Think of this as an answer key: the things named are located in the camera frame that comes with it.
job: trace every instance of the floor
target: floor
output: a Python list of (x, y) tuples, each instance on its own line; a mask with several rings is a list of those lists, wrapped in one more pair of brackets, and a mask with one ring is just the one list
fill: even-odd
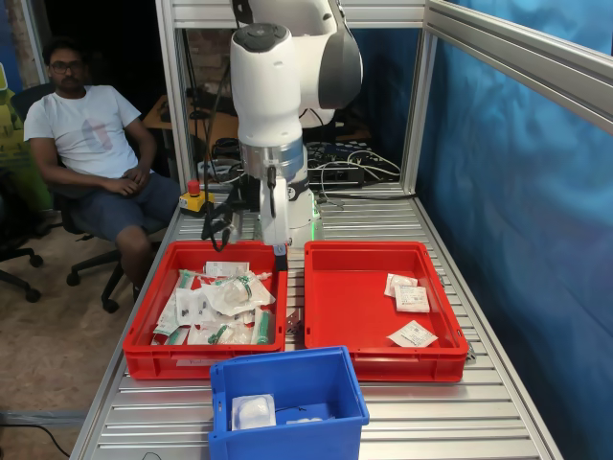
[[(59, 227), (24, 245), (44, 259), (42, 267), (31, 267), (27, 257), (0, 264), (42, 293), (31, 304), (23, 291), (0, 284), (0, 418), (10, 411), (82, 418), (98, 390), (132, 309), (132, 289), (124, 277), (112, 295), (120, 309), (108, 314), (100, 295), (113, 264), (83, 272), (80, 285), (68, 287), (71, 265), (113, 249), (108, 241), (78, 238)], [(79, 425), (48, 428), (70, 452)], [(65, 458), (46, 433), (34, 428), (0, 428), (0, 447), (4, 460)]]

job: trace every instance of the wooden desk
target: wooden desk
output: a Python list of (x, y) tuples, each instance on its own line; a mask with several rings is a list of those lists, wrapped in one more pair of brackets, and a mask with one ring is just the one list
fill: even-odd
[[(172, 123), (163, 122), (161, 118), (162, 104), (168, 100), (167, 96), (162, 96), (153, 108), (149, 111), (143, 124), (149, 129), (166, 129), (172, 130)], [(188, 104), (188, 114), (192, 111), (192, 99), (186, 98)], [(208, 126), (209, 120), (190, 120), (190, 134), (195, 136), (195, 124), (198, 123), (198, 138), (205, 140), (205, 127)], [(212, 146), (217, 139), (222, 137), (238, 137), (238, 118), (228, 115), (226, 113), (217, 112), (215, 116), (215, 122), (213, 123), (213, 131), (211, 133)]]

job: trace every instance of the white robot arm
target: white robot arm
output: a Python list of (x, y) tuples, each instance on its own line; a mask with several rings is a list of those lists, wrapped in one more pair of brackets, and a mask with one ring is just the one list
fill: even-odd
[(232, 91), (247, 174), (261, 181), (266, 244), (315, 219), (300, 114), (328, 123), (358, 94), (362, 62), (336, 0), (233, 0)]

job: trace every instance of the blue plastic crate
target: blue plastic crate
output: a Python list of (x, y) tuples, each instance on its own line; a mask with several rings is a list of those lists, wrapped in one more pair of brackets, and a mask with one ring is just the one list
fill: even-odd
[[(244, 356), (211, 367), (212, 460), (357, 460), (368, 409), (346, 347)], [(232, 431), (232, 398), (271, 394), (276, 426)], [(322, 422), (287, 425), (319, 417)]]

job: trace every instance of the table surface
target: table surface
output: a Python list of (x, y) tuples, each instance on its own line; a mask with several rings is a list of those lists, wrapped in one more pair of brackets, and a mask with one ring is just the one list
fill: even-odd
[[(402, 195), (380, 184), (361, 195)], [(225, 199), (216, 194), (216, 199)], [(360, 460), (561, 459), (528, 392), (515, 373), (481, 308), (417, 198), (392, 201), (343, 198), (340, 209), (322, 206), (325, 240), (423, 242), (476, 359), (458, 383), (362, 382), (371, 415), (362, 429)], [(245, 216), (253, 238), (257, 216)], [(198, 241), (203, 220), (175, 217), (149, 273), (146, 290), (170, 242)], [(304, 251), (288, 253), (288, 321), (304, 314)], [(131, 324), (141, 298), (128, 320)], [(286, 336), (286, 349), (303, 347)], [(209, 459), (213, 428), (206, 380), (135, 380), (120, 342), (70, 457), (94, 460)]]
[[(186, 98), (188, 107), (192, 107), (192, 98)], [(163, 122), (161, 118), (162, 105), (168, 101), (168, 96), (162, 96), (155, 103), (153, 108), (148, 112), (143, 120), (143, 124), (149, 129), (169, 129), (172, 130), (172, 123)], [(195, 126), (198, 123), (198, 138), (205, 140), (205, 126), (208, 125), (208, 120), (190, 120), (190, 133), (195, 136)], [(211, 145), (217, 139), (222, 137), (238, 137), (238, 118), (228, 115), (227, 113), (217, 112), (215, 122), (213, 123), (213, 132), (211, 134)]]

